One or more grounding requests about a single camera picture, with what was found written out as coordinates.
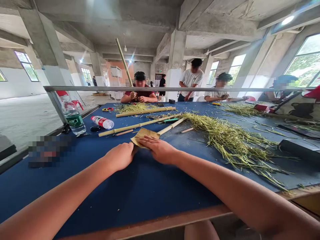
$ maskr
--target dark hair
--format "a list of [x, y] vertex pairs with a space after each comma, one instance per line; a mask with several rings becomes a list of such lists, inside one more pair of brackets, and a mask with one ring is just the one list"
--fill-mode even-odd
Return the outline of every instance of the dark hair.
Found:
[[145, 81], [146, 76], [145, 76], [144, 72], [139, 71], [134, 74], [134, 79], [137, 81]]
[[195, 58], [192, 60], [191, 65], [193, 68], [198, 68], [202, 65], [202, 60], [200, 58]]
[[217, 81], [218, 82], [230, 82], [233, 79], [232, 75], [229, 73], [221, 73], [218, 77], [217, 77]]

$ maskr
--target black pants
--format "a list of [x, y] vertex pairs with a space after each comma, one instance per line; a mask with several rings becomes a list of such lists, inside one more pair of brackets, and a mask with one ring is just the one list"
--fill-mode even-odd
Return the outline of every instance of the black pants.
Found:
[[[184, 96], [181, 93], [179, 94], [178, 102], [184, 102]], [[193, 102], [193, 98], [189, 98], [188, 102]]]

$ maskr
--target sandpaper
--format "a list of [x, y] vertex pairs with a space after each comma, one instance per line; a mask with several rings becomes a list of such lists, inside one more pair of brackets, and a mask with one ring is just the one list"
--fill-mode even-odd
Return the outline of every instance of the sandpaper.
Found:
[[133, 138], [131, 138], [131, 141], [137, 145], [138, 147], [141, 147], [141, 148], [144, 148], [144, 149], [148, 149], [144, 146], [142, 146], [141, 144], [138, 143], [138, 140], [139, 138], [143, 138], [144, 135], [147, 135], [147, 136], [150, 136], [150, 137], [154, 137], [154, 138], [157, 138], [159, 139], [160, 138], [160, 134], [156, 133], [156, 132], [153, 132], [153, 131], [150, 131], [148, 129], [145, 129], [145, 128], [141, 128], [139, 130], [139, 132], [137, 132], [137, 135], [135, 135]]

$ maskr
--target blue tabletop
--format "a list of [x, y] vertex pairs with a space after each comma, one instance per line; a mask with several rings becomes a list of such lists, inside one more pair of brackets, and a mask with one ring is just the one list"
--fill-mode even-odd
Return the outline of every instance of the blue tabletop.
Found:
[[[215, 106], [206, 102], [177, 102], [174, 106], [179, 112], [199, 111], [201, 115], [208, 114], [209, 116], [221, 117], [237, 123], [243, 128], [248, 128], [250, 131], [259, 132], [252, 128], [252, 124], [238, 119], [243, 117], [238, 115], [234, 115], [237, 118], [223, 116], [226, 112], [216, 109]], [[115, 112], [112, 112], [112, 114], [102, 112], [101, 109], [107, 107], [114, 107], [114, 104], [107, 103], [84, 118], [87, 132], [90, 132], [91, 126], [94, 126], [94, 123], [90, 120], [91, 116], [103, 116], [112, 119], [115, 123], [114, 128], [149, 120], [145, 117], [146, 114], [142, 117], [139, 115], [138, 117], [116, 118]], [[254, 119], [268, 125], [281, 122], [277, 119], [259, 117]], [[144, 128], [155, 132], [165, 127], [166, 125], [157, 123], [144, 126]], [[182, 123], [162, 135], [161, 139], [179, 150], [232, 169], [229, 164], [225, 164], [221, 154], [215, 148], [206, 147], [206, 144], [199, 142], [204, 141], [203, 132], [190, 131], [179, 134], [182, 130], [190, 127], [189, 123]], [[280, 142], [285, 138], [273, 133], [259, 133], [273, 141]], [[292, 133], [283, 133], [287, 136], [297, 137]], [[104, 156], [111, 148], [120, 143], [129, 142], [134, 135], [135, 133], [127, 133], [121, 136], [98, 137], [98, 133], [92, 133], [83, 138], [74, 138], [68, 152], [63, 154], [59, 164], [54, 167], [29, 168], [28, 158], [22, 160], [0, 175], [0, 222], [88, 167]], [[276, 158], [273, 161], [278, 164], [278, 168], [295, 173], [294, 175], [281, 173], [274, 175], [288, 189], [296, 188], [297, 184], [308, 186], [320, 183], [320, 171], [312, 163], [292, 161], [286, 158]], [[275, 186], [252, 172], [239, 173], [274, 192], [279, 191]], [[126, 169], [109, 177], [83, 201], [63, 225], [56, 238], [125, 226], [218, 204], [221, 204], [221, 201], [200, 183], [174, 166], [157, 163], [149, 150], [139, 149], [133, 162]]]

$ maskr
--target plastic water bottle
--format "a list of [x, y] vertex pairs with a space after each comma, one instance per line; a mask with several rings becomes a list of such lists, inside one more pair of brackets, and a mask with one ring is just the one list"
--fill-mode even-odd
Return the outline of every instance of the plastic water bottle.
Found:
[[106, 118], [104, 118], [104, 117], [92, 116], [92, 117], [91, 117], [91, 120], [92, 120], [95, 124], [97, 124], [97, 125], [105, 128], [105, 129], [111, 129], [111, 128], [113, 128], [113, 126], [114, 126], [114, 122], [113, 122], [112, 120], [106, 119]]
[[67, 119], [67, 122], [75, 135], [79, 135], [86, 132], [86, 126], [83, 123], [82, 117], [76, 107], [71, 102], [69, 96], [62, 96], [62, 111]]

